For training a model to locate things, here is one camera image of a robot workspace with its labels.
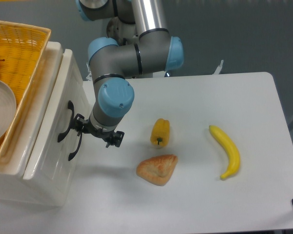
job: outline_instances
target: pepper stem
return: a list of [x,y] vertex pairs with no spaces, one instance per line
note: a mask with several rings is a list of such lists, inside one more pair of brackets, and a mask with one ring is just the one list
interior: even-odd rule
[[160,137],[158,137],[156,140],[157,140],[157,144],[158,144],[158,145],[160,145],[160,142],[162,142],[162,141],[163,141],[163,139],[162,139],[162,138],[160,138]]

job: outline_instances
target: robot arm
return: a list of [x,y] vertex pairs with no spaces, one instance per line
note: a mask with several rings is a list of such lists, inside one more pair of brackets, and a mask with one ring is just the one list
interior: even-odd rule
[[178,37],[166,27],[160,0],[76,0],[83,19],[117,16],[123,24],[135,22],[137,38],[119,45],[113,38],[98,38],[88,48],[96,102],[88,120],[75,118],[72,128],[91,133],[107,144],[119,147],[124,133],[114,132],[130,110],[134,91],[125,80],[132,76],[179,68],[184,61]]

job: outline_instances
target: white storage bin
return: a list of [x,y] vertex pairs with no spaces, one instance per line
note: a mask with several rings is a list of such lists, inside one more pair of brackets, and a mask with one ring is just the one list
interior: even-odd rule
[[77,158],[68,161],[79,137],[71,130],[60,143],[58,134],[68,127],[71,100],[75,114],[89,116],[83,79],[71,50],[49,42],[37,75],[39,87],[30,109],[18,126],[20,136],[0,161],[0,199],[57,205],[65,203]]

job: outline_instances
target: black ring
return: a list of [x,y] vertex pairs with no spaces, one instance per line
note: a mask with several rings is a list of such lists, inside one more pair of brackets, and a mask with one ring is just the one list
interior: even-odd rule
[[135,46],[136,55],[137,55],[139,74],[141,75],[142,74],[142,62],[141,62],[140,50],[139,50],[139,47],[136,43],[134,43],[134,46]]
[[93,81],[93,84],[95,84],[96,82],[104,79],[104,78],[109,78],[109,77],[117,77],[117,78],[122,78],[122,79],[125,79],[125,77],[121,76],[121,75],[118,75],[118,74],[107,74],[107,75],[103,75],[103,76],[100,76],[98,78],[96,78],[94,81]]
[[150,30],[147,30],[147,31],[141,33],[140,36],[139,36],[139,40],[144,35],[146,35],[148,33],[156,32],[156,31],[165,31],[165,32],[168,32],[169,33],[169,31],[166,28],[153,28],[153,29],[150,29]]
[[90,7],[87,7],[87,6],[83,5],[83,4],[80,2],[80,0],[79,0],[79,4],[82,5],[82,6],[83,6],[84,8],[86,8],[86,9],[89,9],[89,10],[91,10],[91,11],[96,11],[96,10],[101,10],[102,8],[104,8],[104,7],[108,4],[108,1],[107,1],[103,6],[100,6],[100,7],[98,7],[98,8],[90,8]]
[[121,19],[119,16],[118,16],[118,19],[120,20],[120,22],[125,23],[125,24],[130,24],[130,25],[136,24],[135,21],[134,22],[129,22],[129,21]]
[[118,10],[117,10],[116,0],[112,0],[112,3],[113,3],[114,16],[117,17],[118,16]]

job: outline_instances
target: blue joint cap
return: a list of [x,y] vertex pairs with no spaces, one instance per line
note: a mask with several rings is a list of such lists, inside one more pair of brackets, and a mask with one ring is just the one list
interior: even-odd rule
[[82,19],[83,19],[84,21],[91,21],[91,19],[89,19],[89,18],[85,15],[84,11],[82,10],[82,7],[80,6],[80,2],[79,2],[79,0],[75,0],[75,2],[76,2],[76,5],[77,5],[77,8],[78,8],[79,14],[80,14],[80,16],[82,17]]
[[109,46],[109,45],[116,45],[118,46],[118,43],[113,38],[97,38],[93,40],[89,46],[88,46],[88,61],[90,64],[90,60],[92,56],[102,48]]
[[135,94],[132,86],[122,78],[110,78],[99,89],[101,110],[110,117],[123,117],[131,108]]
[[184,63],[184,49],[179,37],[171,37],[165,71],[177,69]]

